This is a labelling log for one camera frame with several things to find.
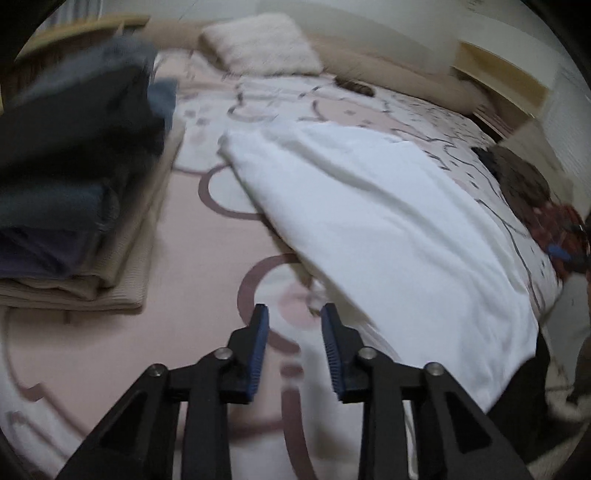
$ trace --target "fluffy pillow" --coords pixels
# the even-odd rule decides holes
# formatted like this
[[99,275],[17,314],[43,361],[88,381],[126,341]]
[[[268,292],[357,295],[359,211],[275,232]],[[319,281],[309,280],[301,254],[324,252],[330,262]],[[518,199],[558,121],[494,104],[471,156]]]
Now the fluffy pillow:
[[320,74],[318,55],[295,22],[284,14],[263,14],[213,24],[203,38],[232,73]]

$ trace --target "patterned bedsheet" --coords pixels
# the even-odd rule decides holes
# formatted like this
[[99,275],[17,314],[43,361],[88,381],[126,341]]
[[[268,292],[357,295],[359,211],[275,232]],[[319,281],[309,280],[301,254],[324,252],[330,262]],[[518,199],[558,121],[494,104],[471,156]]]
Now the patterned bedsheet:
[[145,308],[0,312],[0,427],[32,469],[53,477],[147,366],[196,362],[266,303],[272,332],[259,393],[229,411],[234,478],[356,478],[362,409],[332,393],[319,321],[306,305],[309,275],[216,155],[229,122],[332,120],[416,142],[511,239],[536,315],[553,304],[552,266],[471,152],[491,139],[468,119],[384,89],[375,98],[340,90],[329,76],[229,77],[179,51],[158,62],[158,75],[181,79],[177,114],[187,133],[177,167],[191,173],[171,177]]

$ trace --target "metal screw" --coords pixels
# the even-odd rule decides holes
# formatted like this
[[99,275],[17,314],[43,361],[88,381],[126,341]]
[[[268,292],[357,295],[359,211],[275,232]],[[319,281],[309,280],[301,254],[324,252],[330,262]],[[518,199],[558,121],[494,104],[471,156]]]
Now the metal screw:
[[378,353],[375,350],[375,348],[371,348],[370,346],[364,346],[363,348],[359,349],[357,355],[359,355],[364,360],[373,360],[378,356]]
[[218,360],[228,360],[232,358],[232,355],[234,355],[234,352],[232,352],[227,346],[220,347],[213,353],[213,356]]
[[430,362],[425,365],[425,370],[429,372],[434,377],[440,377],[445,373],[445,368],[443,368],[442,364],[438,364],[437,362]]
[[166,367],[163,364],[154,364],[148,367],[148,375],[151,377],[162,377],[166,372]]

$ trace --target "white blanket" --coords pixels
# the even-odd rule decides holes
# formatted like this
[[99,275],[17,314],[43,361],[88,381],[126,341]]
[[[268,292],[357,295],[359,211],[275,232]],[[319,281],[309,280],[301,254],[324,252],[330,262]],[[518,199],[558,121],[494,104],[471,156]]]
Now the white blanket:
[[505,235],[416,145],[308,122],[228,131],[220,144],[366,343],[414,367],[442,363],[484,410],[535,354]]

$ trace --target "stack of folded towels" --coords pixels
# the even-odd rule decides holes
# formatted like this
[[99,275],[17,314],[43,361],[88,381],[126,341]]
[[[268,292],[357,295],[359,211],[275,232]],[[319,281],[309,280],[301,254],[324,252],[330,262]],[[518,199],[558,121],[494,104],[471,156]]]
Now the stack of folded towels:
[[184,126],[156,50],[116,37],[44,72],[0,116],[0,305],[140,307]]

